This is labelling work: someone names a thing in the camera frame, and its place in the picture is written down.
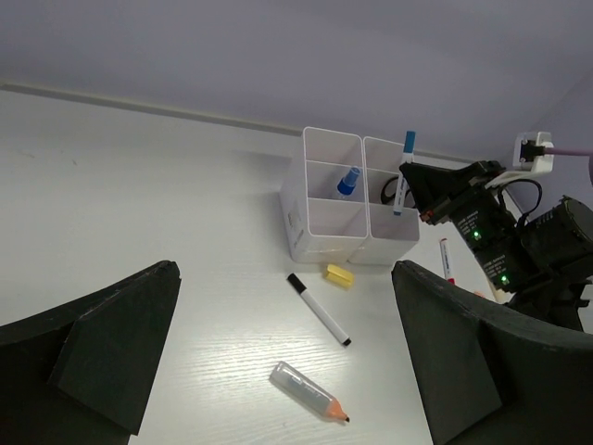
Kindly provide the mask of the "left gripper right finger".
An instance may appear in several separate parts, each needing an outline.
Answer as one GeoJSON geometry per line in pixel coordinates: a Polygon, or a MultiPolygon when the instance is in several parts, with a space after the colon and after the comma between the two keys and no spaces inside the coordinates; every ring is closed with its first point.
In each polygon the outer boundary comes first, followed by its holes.
{"type": "Polygon", "coordinates": [[[435,444],[589,444],[592,336],[454,286],[413,261],[392,271],[435,444]]]}

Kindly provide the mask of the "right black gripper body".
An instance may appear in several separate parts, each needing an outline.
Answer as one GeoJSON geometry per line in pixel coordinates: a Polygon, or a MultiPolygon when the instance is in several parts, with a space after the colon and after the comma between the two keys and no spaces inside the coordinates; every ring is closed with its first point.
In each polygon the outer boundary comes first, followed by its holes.
{"type": "Polygon", "coordinates": [[[421,220],[430,225],[451,222],[474,255],[482,260],[505,256],[519,258],[519,239],[515,220],[499,204],[495,192],[486,184],[504,172],[496,161],[477,161],[476,175],[470,188],[453,200],[447,200],[435,210],[420,213],[421,220]]]}

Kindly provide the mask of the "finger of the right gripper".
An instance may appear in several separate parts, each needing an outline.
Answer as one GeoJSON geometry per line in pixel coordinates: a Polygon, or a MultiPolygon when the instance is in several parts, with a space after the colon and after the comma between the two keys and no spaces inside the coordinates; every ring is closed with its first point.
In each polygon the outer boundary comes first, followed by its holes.
{"type": "Polygon", "coordinates": [[[435,210],[469,189],[477,169],[471,165],[458,170],[404,163],[399,167],[420,213],[435,210]]]}

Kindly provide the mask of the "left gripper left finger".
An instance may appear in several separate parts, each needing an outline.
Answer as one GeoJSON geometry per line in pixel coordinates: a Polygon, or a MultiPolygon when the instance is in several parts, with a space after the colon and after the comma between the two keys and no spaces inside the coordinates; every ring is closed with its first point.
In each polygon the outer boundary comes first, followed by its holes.
{"type": "Polygon", "coordinates": [[[174,261],[1,328],[4,444],[138,435],[181,287],[174,261]]]}

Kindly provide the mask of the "black handled scissors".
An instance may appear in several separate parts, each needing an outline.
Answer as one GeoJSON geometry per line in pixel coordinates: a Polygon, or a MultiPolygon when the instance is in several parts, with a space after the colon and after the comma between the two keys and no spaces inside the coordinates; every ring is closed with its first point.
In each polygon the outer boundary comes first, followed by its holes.
{"type": "MultiPolygon", "coordinates": [[[[383,205],[393,205],[395,202],[396,192],[397,192],[397,183],[399,177],[393,176],[389,178],[383,185],[380,193],[380,202],[383,205]]],[[[409,189],[406,190],[405,199],[404,199],[404,207],[415,209],[416,204],[409,189]]]]}

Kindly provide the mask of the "blue capped clear bottle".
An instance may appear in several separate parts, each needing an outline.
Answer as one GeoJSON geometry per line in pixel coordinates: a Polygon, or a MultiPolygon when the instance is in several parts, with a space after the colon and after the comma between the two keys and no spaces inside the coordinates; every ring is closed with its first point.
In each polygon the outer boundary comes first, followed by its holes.
{"type": "Polygon", "coordinates": [[[334,191],[334,197],[341,200],[350,199],[357,187],[360,173],[361,170],[359,167],[351,167],[338,182],[334,191]]]}

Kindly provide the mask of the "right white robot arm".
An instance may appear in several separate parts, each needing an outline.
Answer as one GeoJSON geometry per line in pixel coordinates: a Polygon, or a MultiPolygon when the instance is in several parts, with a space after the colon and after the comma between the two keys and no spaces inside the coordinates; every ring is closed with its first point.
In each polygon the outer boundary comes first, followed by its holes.
{"type": "Polygon", "coordinates": [[[504,168],[478,161],[459,170],[418,163],[399,168],[421,220],[451,222],[494,288],[525,315],[575,331],[588,305],[582,293],[592,277],[592,211],[563,197],[534,220],[514,218],[504,201],[504,168]]]}

